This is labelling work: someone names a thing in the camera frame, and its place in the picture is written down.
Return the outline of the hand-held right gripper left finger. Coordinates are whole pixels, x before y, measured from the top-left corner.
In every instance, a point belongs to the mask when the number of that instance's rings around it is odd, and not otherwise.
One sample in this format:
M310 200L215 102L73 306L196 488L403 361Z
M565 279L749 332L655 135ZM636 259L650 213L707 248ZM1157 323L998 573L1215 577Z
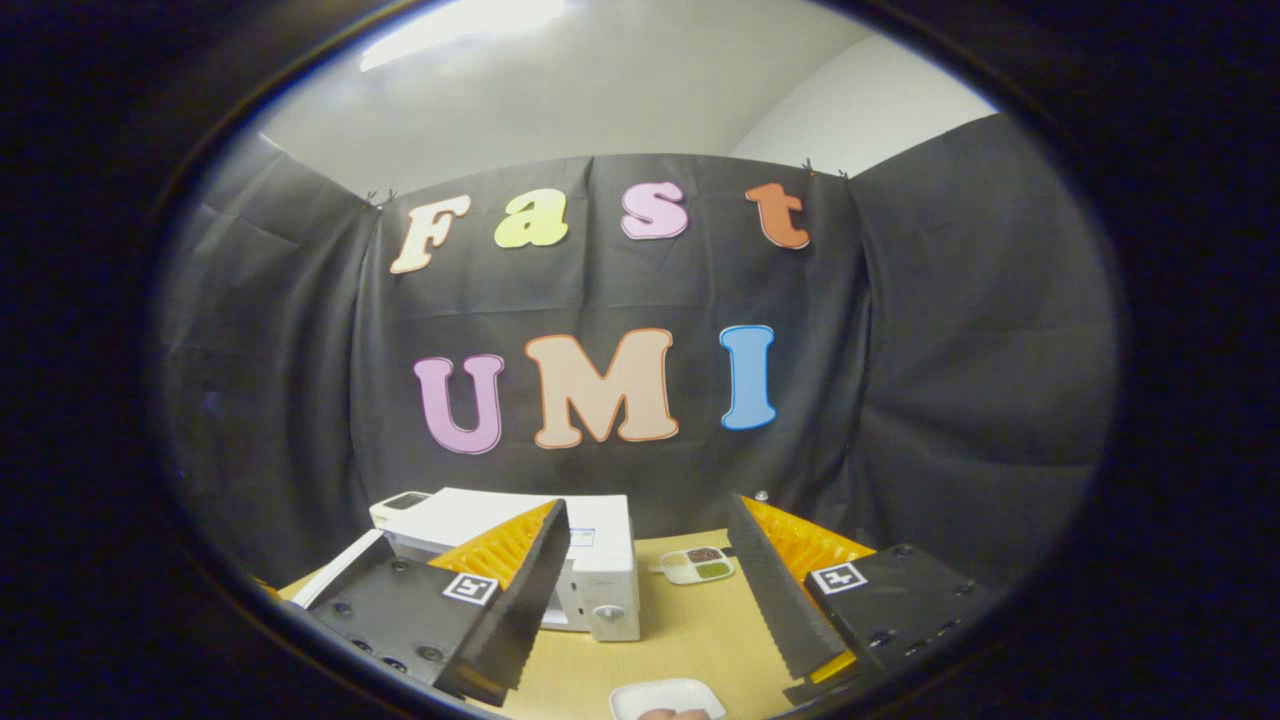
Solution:
M561 498L429 560L370 530L291 607L351 657L424 691L500 706L520 684L568 548Z

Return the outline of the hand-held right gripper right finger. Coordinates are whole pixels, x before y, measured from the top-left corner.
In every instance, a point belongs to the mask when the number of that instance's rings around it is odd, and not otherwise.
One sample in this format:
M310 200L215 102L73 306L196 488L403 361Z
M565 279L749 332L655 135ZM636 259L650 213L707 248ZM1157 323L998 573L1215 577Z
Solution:
M746 496L728 502L730 544L796 705L863 693L946 652L998 593L915 544L870 550Z

